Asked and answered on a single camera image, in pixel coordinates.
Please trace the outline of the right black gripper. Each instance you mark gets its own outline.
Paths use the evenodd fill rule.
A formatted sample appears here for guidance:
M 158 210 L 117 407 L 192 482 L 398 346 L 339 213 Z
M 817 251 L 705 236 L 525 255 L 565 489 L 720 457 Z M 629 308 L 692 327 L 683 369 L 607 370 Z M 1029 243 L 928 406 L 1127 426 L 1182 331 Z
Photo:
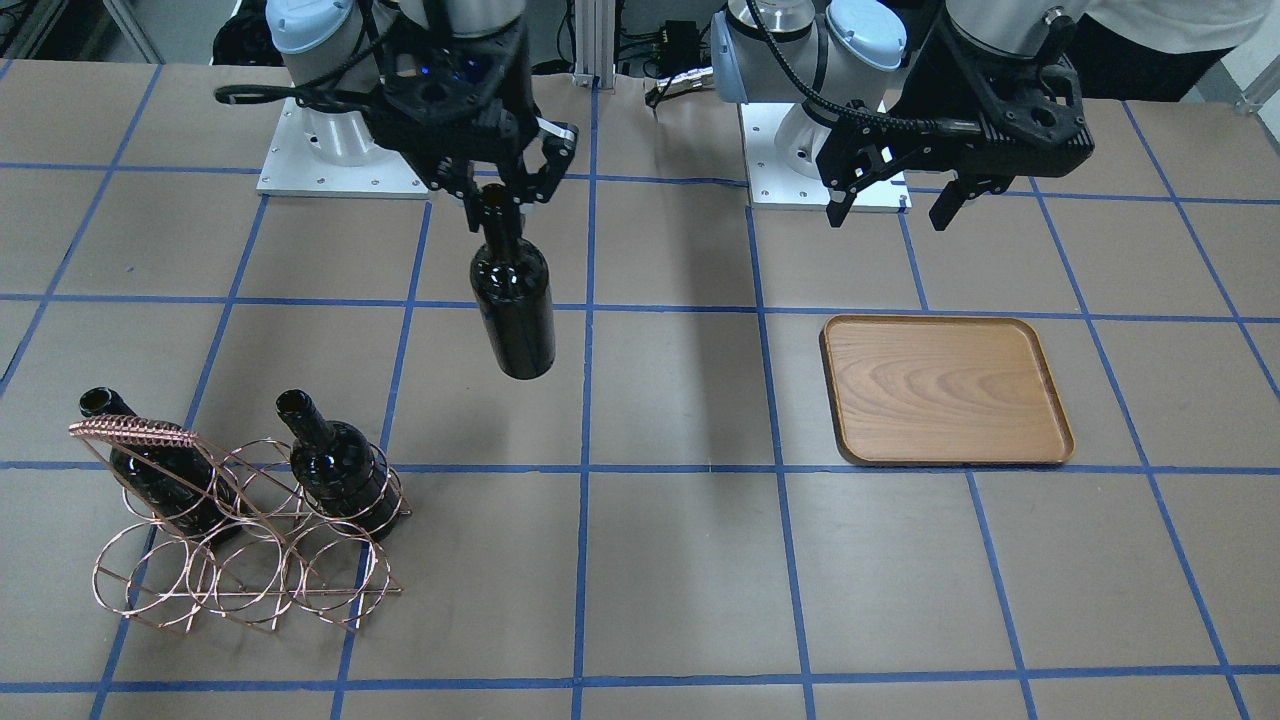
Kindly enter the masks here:
M 541 115 L 525 20 L 476 38 L 393 20 L 380 70 L 360 113 L 372 140 L 399 152 L 425 186 L 467 197 L 477 191 L 472 165 L 486 163 L 517 202 L 552 199 L 579 128 Z

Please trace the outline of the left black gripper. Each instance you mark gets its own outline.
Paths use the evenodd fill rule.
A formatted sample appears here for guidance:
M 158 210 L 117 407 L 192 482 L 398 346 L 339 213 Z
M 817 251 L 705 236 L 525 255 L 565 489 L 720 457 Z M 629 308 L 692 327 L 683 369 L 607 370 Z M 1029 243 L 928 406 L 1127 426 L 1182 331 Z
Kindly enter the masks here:
M 1068 60 L 1080 8 L 895 8 L 909 67 L 886 111 L 827 95 L 833 127 L 815 155 L 841 228 L 852 199 L 905 170 L 954 173 L 929 210 L 934 231 L 1018 177 L 1060 178 L 1093 152 L 1082 82 Z

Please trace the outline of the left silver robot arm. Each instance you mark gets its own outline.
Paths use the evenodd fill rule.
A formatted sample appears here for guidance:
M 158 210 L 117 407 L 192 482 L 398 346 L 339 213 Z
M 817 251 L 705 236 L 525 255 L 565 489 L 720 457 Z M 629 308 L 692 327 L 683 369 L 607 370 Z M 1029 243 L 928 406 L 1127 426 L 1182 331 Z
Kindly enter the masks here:
M 716 90 L 788 106 L 778 143 L 844 224 L 856 197 L 905 170 L 952 172 L 931 208 L 943 231 L 1018 177 L 1061 178 L 1094 151 L 1066 50 L 1083 1 L 730 1 L 712 23 Z

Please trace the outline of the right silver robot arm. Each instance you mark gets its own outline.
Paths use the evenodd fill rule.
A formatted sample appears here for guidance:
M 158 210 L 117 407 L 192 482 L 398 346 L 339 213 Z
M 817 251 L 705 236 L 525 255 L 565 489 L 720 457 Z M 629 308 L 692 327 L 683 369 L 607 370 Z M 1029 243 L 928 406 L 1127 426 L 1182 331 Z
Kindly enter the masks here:
M 289 82 L 221 101 L 357 117 L 419 187 L 458 200 L 486 165 L 516 202 L 548 202 L 573 161 L 577 128 L 535 99 L 522 1 L 270 1 L 266 23 Z

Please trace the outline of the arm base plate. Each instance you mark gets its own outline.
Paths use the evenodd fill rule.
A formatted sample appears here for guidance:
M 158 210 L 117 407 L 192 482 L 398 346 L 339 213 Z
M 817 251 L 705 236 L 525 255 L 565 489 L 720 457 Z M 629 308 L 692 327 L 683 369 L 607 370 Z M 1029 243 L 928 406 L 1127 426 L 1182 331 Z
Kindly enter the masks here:
M 288 97 L 257 182 L 266 196 L 426 199 L 398 152 L 376 145 L 357 111 L 324 113 Z
M 823 211 L 831 201 L 817 152 L 829 128 L 797 104 L 739 105 L 751 205 L 780 211 Z

